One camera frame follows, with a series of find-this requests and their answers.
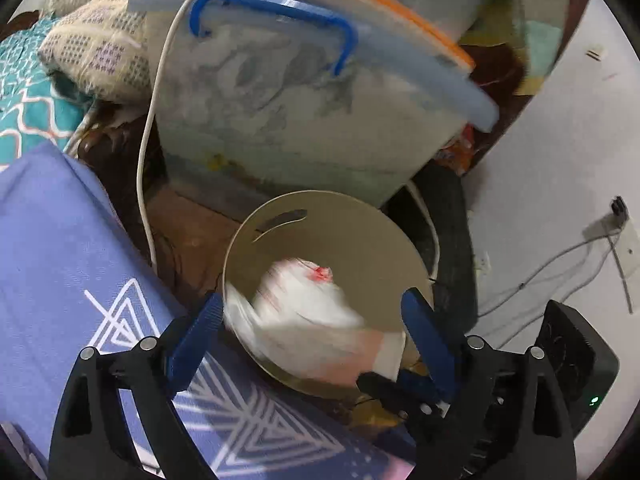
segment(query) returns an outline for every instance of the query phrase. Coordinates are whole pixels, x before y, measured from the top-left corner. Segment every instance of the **teal patterned cloth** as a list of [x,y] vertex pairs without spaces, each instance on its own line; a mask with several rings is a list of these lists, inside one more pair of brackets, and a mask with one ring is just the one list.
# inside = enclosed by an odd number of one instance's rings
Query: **teal patterned cloth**
[[91,104],[62,74],[47,75],[38,59],[55,22],[40,20],[0,43],[0,171],[46,141],[63,150]]

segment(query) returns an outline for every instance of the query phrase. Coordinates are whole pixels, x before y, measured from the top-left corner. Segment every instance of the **metal bolt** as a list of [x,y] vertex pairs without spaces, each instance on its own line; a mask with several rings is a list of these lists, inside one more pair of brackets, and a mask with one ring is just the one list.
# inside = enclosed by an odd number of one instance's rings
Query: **metal bolt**
[[545,351],[539,346],[532,346],[530,352],[536,359],[543,359],[545,357]]
[[158,344],[158,340],[155,337],[145,337],[140,341],[140,348],[143,350],[153,350]]
[[82,361],[88,361],[94,356],[94,354],[95,354],[95,350],[90,346],[88,346],[87,348],[83,348],[80,351],[80,358],[82,359]]
[[466,338],[466,344],[471,346],[474,350],[481,350],[484,348],[484,340],[477,335],[471,335]]

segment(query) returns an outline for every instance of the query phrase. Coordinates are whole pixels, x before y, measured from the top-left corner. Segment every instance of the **beige bucket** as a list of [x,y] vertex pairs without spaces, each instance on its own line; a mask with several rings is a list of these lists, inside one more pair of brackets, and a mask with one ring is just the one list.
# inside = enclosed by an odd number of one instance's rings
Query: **beige bucket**
[[[429,274],[414,245],[378,209],[347,195],[299,191],[258,208],[231,240],[223,283],[231,283],[251,301],[271,265],[288,258],[330,267],[348,305],[373,329],[404,330],[400,299],[412,286],[433,304]],[[270,361],[254,360],[299,392],[332,399],[353,393],[299,379]],[[418,352],[407,335],[402,365],[411,366],[417,360]]]

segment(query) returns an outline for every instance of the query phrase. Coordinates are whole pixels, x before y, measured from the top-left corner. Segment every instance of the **white power cord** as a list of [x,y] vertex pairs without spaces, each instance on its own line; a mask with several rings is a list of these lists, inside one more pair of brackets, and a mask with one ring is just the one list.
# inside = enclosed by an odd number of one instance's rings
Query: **white power cord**
[[430,278],[431,281],[435,282],[438,279],[438,265],[440,264],[440,240],[438,239],[438,233],[436,232],[436,226],[433,224],[433,220],[431,219],[431,215],[429,214],[429,209],[427,205],[424,203],[424,199],[420,194],[417,186],[414,184],[413,180],[409,180],[406,184],[404,184],[406,190],[414,199],[415,205],[418,206],[418,209],[424,216],[427,224],[429,225],[429,229],[431,229],[431,236],[433,237],[433,245],[434,245],[434,255],[433,255],[433,269],[431,269]]
[[138,170],[136,171],[136,193],[138,195],[138,208],[140,209],[140,217],[142,218],[142,225],[145,228],[146,242],[149,246],[149,257],[151,259],[151,267],[154,272],[158,273],[158,259],[156,256],[156,245],[154,244],[154,238],[151,232],[151,225],[149,225],[149,219],[146,216],[145,197],[142,190],[142,176],[145,169],[145,155],[146,145],[149,141],[149,135],[151,134],[151,126],[156,116],[156,105],[158,103],[158,89],[162,82],[162,76],[164,75],[164,64],[166,62],[167,55],[171,50],[171,44],[174,40],[175,33],[180,27],[187,10],[191,7],[194,0],[185,0],[178,13],[175,15],[174,21],[169,28],[169,32],[164,40],[164,46],[162,47],[162,54],[160,55],[160,61],[158,63],[158,74],[156,75],[156,83],[154,84],[154,90],[151,94],[151,103],[149,105],[149,114],[146,117],[145,131],[142,134],[142,142],[140,143],[140,154],[138,155]]

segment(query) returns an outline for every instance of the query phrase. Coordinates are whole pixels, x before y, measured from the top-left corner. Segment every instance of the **white triangle pattern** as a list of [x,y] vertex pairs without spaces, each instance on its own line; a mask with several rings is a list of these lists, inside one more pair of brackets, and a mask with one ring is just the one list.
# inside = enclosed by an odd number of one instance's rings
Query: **white triangle pattern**
[[[132,306],[134,294],[152,334],[143,333]],[[127,349],[144,336],[160,336],[135,278],[122,287],[108,310],[88,290],[84,295],[104,316],[89,341],[89,346],[101,353],[108,353],[103,348],[106,342]],[[189,389],[178,394],[174,405],[187,430],[215,433],[222,441],[210,463],[219,478],[285,470],[327,460],[345,451],[331,434],[255,384],[250,383],[243,395],[220,363],[208,354]],[[189,413],[205,415],[206,423],[189,422]]]

